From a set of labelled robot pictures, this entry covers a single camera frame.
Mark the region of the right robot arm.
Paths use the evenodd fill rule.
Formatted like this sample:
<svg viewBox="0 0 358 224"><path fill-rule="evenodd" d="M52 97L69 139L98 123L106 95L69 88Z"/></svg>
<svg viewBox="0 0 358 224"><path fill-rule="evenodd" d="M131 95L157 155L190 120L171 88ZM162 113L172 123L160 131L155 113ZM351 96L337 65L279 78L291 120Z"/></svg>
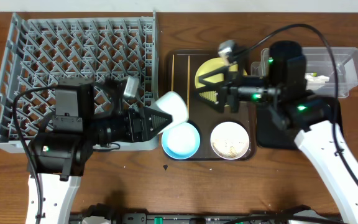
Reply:
<svg viewBox="0 0 358 224"><path fill-rule="evenodd" d="M358 162L337 123L337 108L307 89L306 57L299 43L278 41L269 48L268 75L245 76L233 40L220 44L224 65L199 76L197 97L219 113L242 101L266 107L272 123L293 137L334 199L345 223L358 223Z"/></svg>

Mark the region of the white pink bowl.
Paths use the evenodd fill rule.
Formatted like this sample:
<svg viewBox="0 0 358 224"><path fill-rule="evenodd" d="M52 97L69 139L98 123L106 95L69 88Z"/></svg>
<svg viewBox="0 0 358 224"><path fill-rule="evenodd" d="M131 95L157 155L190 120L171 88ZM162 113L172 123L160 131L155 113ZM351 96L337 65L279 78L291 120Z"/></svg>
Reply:
<svg viewBox="0 0 358 224"><path fill-rule="evenodd" d="M250 151L250 136L239 123L226 121L212 130L210 145L220 158L236 160Z"/></svg>

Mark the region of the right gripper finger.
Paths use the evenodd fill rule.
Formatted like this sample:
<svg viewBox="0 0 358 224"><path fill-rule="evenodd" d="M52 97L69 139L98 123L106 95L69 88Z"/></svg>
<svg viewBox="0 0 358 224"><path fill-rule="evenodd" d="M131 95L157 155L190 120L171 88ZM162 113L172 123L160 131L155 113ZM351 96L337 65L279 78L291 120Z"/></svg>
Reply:
<svg viewBox="0 0 358 224"><path fill-rule="evenodd" d="M197 97L200 101L217 112L223 112L225 102L219 99L219 93L217 91L202 91L197 93Z"/></svg>
<svg viewBox="0 0 358 224"><path fill-rule="evenodd" d="M224 66L224 64L222 64L222 63L214 63L214 64L204 63L197 70L197 77L199 77L201 75L204 75L206 73L212 72L213 70L216 70L216 69L221 68L223 66ZM229 68L229 71L230 72L238 71L238 65L231 66ZM210 83L218 83L218 82L221 82L221 81L224 80L224 75L222 73L219 73L217 75L213 75L211 77L205 78L204 80L207 81L207 82L210 82Z"/></svg>

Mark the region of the white cup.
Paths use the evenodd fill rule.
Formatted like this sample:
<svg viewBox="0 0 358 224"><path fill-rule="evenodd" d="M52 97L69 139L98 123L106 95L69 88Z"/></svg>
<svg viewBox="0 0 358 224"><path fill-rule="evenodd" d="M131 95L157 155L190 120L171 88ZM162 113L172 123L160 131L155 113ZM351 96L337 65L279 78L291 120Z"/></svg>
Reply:
<svg viewBox="0 0 358 224"><path fill-rule="evenodd" d="M187 122L189 118L188 108L185 101L174 91L169 91L164 94L150 107L172 116L172 122L167 127L163 128L159 134L162 134L164 131L179 124Z"/></svg>

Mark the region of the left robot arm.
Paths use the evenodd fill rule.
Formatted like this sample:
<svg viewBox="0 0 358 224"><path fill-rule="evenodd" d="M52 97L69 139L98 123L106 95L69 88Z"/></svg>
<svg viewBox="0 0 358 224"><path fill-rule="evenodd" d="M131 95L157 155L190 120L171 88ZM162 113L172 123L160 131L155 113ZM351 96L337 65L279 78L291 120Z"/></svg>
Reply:
<svg viewBox="0 0 358 224"><path fill-rule="evenodd" d="M124 101L138 94L138 81L132 78L104 83L64 78L54 89L55 111L27 145L32 173L26 223L68 223L94 152L144 147L173 122L159 106L124 108Z"/></svg>

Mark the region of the white napkin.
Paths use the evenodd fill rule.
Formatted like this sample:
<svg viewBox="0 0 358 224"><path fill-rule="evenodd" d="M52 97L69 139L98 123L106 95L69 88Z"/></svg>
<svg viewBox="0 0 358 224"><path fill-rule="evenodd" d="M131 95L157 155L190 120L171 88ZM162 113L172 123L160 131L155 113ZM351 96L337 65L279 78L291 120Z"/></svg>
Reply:
<svg viewBox="0 0 358 224"><path fill-rule="evenodd" d="M308 83L326 83L329 81L329 77L324 76L324 75L317 75L316 77L312 77L311 75L309 75L309 73L305 74L305 78L307 80Z"/></svg>

